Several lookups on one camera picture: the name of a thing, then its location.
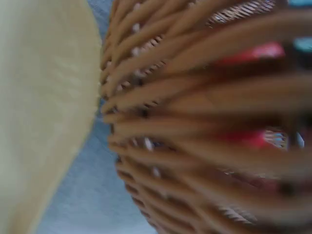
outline woven rattan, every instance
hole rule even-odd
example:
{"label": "woven rattan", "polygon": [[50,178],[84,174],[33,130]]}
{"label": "woven rattan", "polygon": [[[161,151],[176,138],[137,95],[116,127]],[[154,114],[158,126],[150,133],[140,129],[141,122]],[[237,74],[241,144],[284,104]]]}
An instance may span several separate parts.
{"label": "woven rattan", "polygon": [[280,0],[114,1],[102,112],[117,172],[159,233],[312,233],[311,73],[288,53],[227,60],[308,36],[312,10]]}

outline wicker basket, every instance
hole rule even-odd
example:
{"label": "wicker basket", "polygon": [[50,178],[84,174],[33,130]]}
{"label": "wicker basket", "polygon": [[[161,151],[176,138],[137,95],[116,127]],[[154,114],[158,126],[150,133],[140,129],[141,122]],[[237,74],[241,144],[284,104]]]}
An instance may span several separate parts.
{"label": "wicker basket", "polygon": [[162,234],[311,233],[311,73],[280,0],[116,0],[102,48],[117,172]]}

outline white object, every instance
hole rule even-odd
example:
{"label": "white object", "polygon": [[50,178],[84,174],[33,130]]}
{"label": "white object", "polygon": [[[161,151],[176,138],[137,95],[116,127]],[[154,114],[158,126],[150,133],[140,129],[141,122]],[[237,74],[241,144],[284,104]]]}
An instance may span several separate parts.
{"label": "white object", "polygon": [[85,0],[0,0],[0,234],[31,234],[94,118],[98,28]]}

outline red object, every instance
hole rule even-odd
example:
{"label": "red object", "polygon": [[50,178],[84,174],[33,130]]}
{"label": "red object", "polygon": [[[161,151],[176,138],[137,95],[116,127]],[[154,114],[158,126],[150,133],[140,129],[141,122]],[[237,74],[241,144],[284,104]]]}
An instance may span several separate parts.
{"label": "red object", "polygon": [[280,58],[285,56],[284,48],[277,42],[255,47],[241,54],[231,56],[218,61],[217,65],[231,65],[247,61],[254,61],[261,58]]}

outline blue fabric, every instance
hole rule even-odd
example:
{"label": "blue fabric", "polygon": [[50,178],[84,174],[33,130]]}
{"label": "blue fabric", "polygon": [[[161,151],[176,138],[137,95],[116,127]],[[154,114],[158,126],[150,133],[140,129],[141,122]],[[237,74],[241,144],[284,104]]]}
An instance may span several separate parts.
{"label": "blue fabric", "polygon": [[[112,0],[88,1],[101,36]],[[37,234],[155,234],[115,172],[107,148],[109,126],[97,118],[92,132],[51,201]]]}

